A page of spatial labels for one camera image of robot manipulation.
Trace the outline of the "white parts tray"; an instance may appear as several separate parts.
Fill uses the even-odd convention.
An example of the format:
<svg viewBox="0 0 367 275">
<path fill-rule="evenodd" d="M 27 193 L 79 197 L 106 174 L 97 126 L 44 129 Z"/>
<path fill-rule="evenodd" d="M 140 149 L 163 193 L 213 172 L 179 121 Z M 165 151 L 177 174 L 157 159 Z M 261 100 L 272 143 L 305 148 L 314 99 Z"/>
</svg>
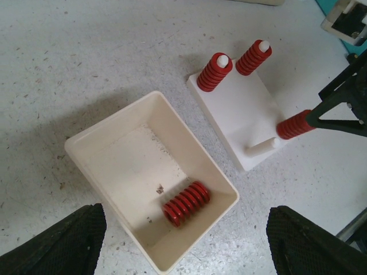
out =
<svg viewBox="0 0 367 275">
<path fill-rule="evenodd" d="M 168 274 L 239 200 L 158 91 L 72 136 L 65 150 L 159 274 Z M 163 205 L 190 185 L 208 191 L 209 202 L 175 227 Z"/>
</svg>

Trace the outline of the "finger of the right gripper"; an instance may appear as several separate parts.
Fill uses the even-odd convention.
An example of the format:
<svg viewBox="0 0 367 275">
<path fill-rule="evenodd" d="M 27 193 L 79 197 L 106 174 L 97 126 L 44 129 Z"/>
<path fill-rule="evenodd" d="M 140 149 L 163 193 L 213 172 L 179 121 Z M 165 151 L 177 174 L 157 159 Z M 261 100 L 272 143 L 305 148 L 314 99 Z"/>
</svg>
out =
<svg viewBox="0 0 367 275">
<path fill-rule="evenodd" d="M 306 115 L 310 126 L 366 133 L 366 52 L 327 84 L 319 97 L 321 103 Z"/>
</svg>

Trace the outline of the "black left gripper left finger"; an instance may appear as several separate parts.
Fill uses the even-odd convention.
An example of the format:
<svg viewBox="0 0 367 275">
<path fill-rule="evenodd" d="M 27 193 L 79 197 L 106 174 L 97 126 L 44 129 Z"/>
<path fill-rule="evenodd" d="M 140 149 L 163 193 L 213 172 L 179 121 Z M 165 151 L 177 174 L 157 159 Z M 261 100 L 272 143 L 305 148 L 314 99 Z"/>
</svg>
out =
<svg viewBox="0 0 367 275">
<path fill-rule="evenodd" d="M 83 206 L 2 255 L 1 274 L 94 274 L 106 230 L 103 206 Z"/>
</svg>

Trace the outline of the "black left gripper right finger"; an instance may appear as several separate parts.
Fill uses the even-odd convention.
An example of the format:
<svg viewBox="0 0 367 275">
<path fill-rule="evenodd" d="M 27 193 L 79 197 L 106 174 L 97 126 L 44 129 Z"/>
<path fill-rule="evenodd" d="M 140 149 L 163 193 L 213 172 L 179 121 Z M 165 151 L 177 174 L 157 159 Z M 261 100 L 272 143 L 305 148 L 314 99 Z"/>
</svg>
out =
<svg viewBox="0 0 367 275">
<path fill-rule="evenodd" d="M 270 209 L 266 233 L 277 274 L 366 274 L 366 254 L 287 206 Z"/>
</svg>

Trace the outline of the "red large spring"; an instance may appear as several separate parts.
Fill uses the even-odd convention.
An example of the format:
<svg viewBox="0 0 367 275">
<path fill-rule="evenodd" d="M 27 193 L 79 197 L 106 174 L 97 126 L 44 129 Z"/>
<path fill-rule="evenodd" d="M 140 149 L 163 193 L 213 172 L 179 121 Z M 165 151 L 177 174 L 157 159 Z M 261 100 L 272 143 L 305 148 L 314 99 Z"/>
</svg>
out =
<svg viewBox="0 0 367 275">
<path fill-rule="evenodd" d="M 290 140 L 306 132 L 312 131 L 315 127 L 312 127 L 306 121 L 306 116 L 311 112 L 310 109 L 306 109 L 280 123 L 276 126 L 276 132 L 283 140 Z"/>
<path fill-rule="evenodd" d="M 212 92 L 233 69 L 232 60 L 224 53 L 215 53 L 197 77 L 197 85 L 204 92 Z"/>
<path fill-rule="evenodd" d="M 256 40 L 249 49 L 236 61 L 236 70 L 243 76 L 249 76 L 270 55 L 272 48 L 268 41 Z"/>
</svg>

